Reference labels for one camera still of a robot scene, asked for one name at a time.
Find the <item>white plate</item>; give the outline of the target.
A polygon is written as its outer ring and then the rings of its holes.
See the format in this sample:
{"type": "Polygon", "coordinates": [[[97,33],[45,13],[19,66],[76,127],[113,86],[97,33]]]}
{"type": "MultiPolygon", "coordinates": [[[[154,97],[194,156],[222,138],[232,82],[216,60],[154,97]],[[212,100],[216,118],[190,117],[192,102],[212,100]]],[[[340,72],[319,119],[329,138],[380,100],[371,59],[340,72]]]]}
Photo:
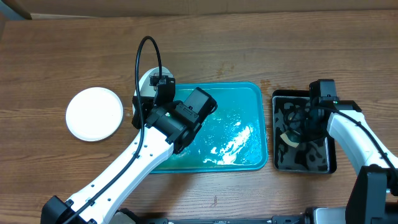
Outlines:
{"type": "Polygon", "coordinates": [[[69,102],[65,121],[68,130],[87,142],[110,137],[121,125],[124,110],[120,98],[103,87],[87,88],[69,102]]]}
{"type": "MultiPolygon", "coordinates": [[[[149,96],[149,97],[154,97],[155,96],[155,90],[153,86],[150,86],[150,76],[156,75],[159,73],[159,68],[155,67],[152,68],[140,78],[139,80],[139,89],[140,89],[140,94],[143,99],[144,96],[149,96]]],[[[162,67],[162,74],[167,75],[170,78],[174,78],[174,76],[171,74],[168,68],[162,67]]],[[[136,113],[136,108],[135,106],[132,106],[132,113],[133,115],[136,113]]]]}

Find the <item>yellow green sponge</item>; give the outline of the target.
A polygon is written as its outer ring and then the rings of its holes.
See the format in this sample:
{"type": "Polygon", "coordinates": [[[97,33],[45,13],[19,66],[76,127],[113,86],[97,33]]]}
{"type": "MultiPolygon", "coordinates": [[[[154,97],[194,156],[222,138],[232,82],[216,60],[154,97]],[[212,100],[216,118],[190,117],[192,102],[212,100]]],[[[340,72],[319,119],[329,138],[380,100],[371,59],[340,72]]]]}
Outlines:
{"type": "Polygon", "coordinates": [[[300,144],[300,136],[293,131],[285,131],[280,135],[281,140],[290,147],[298,147],[300,144]]]}

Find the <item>white plate front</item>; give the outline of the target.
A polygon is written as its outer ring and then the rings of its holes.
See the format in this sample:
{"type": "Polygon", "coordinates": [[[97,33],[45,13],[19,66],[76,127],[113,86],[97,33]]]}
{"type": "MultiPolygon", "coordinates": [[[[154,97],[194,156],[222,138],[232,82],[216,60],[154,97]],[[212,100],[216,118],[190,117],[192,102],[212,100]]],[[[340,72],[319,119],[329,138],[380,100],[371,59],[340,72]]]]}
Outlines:
{"type": "Polygon", "coordinates": [[[87,88],[69,102],[65,121],[68,130],[87,142],[110,137],[121,125],[124,110],[120,98],[103,87],[87,88]]]}

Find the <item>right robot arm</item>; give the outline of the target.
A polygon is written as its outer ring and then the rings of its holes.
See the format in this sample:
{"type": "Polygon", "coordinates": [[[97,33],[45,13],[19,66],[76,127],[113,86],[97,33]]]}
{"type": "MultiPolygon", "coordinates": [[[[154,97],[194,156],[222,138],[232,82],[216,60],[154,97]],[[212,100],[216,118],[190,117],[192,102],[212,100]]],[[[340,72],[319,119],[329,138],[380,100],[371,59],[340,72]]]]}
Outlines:
{"type": "Polygon", "coordinates": [[[367,124],[353,100],[339,99],[332,79],[309,85],[309,102],[284,115],[286,125],[300,123],[283,139],[288,142],[333,138],[354,167],[357,178],[345,207],[311,208],[310,223],[397,223],[397,203],[386,195],[397,195],[397,156],[383,145],[367,124]]]}

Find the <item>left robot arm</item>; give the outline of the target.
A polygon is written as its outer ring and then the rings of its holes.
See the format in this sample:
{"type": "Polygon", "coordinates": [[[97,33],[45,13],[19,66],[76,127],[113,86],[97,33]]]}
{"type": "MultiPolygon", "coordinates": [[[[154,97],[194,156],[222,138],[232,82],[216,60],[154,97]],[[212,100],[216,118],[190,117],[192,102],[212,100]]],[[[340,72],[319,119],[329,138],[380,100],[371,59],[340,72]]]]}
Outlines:
{"type": "Polygon", "coordinates": [[[147,77],[139,90],[153,88],[150,97],[134,95],[143,111],[139,134],[127,149],[89,185],[67,201],[53,196],[42,208],[41,223],[111,223],[118,208],[158,165],[182,152],[194,140],[216,100],[196,87],[185,101],[174,100],[174,78],[147,77]]]}

